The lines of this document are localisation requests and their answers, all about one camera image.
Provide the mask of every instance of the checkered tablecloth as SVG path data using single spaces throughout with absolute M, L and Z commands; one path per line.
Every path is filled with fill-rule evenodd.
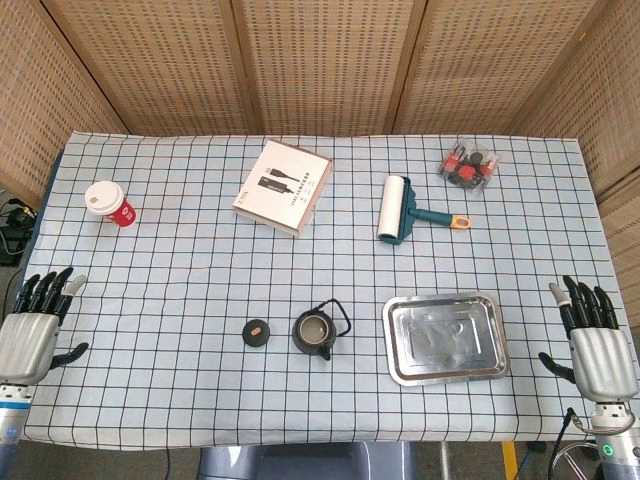
M 299 239 L 233 213 L 264 137 L 71 137 L 26 273 L 73 265 L 88 276 L 56 353 L 91 347 L 37 386 L 26 437 L 118 449 L 552 439 L 567 407 L 590 412 L 537 359 L 540 351 L 570 358 L 547 291 L 562 274 L 607 290 L 629 332 L 575 140 L 477 137 L 502 157 L 481 195 L 435 173 L 453 136 L 282 140 L 334 159 Z M 473 228 L 417 222 L 400 246 L 377 241 L 389 174 L 411 178 L 420 207 L 466 214 Z M 134 226 L 119 229 L 84 208 L 84 191 L 104 179 L 127 192 Z M 470 290 L 499 301 L 510 374 L 400 387 L 388 373 L 384 303 Z M 353 331 L 327 362 L 298 352 L 290 331 L 331 297 Z M 252 318 L 269 323 L 264 347 L 242 341 Z

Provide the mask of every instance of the lint roller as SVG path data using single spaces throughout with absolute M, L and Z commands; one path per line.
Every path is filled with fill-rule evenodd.
M 463 215 L 432 212 L 416 208 L 416 193 L 407 177 L 390 175 L 384 182 L 378 239 L 392 245 L 400 245 L 411 234 L 413 222 L 424 220 L 451 228 L 466 229 L 471 226 Z

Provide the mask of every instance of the yellow pole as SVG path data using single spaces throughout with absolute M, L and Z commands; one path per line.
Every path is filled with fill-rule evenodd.
M 502 442 L 502 457 L 504 459 L 504 474 L 507 480 L 514 480 L 518 473 L 518 459 L 516 458 L 516 444 Z

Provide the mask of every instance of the teal lint roller handle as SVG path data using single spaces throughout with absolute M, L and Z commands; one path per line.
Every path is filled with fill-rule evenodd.
M 471 222 L 464 215 L 451 215 L 450 213 L 432 212 L 431 210 L 422 210 L 421 208 L 410 208 L 409 215 L 418 220 L 437 223 L 451 228 L 469 228 Z

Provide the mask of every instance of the orange handle tip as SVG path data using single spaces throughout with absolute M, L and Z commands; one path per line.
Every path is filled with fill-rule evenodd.
M 471 227 L 471 220 L 464 215 L 452 215 L 451 228 L 458 228 L 460 230 L 466 230 Z

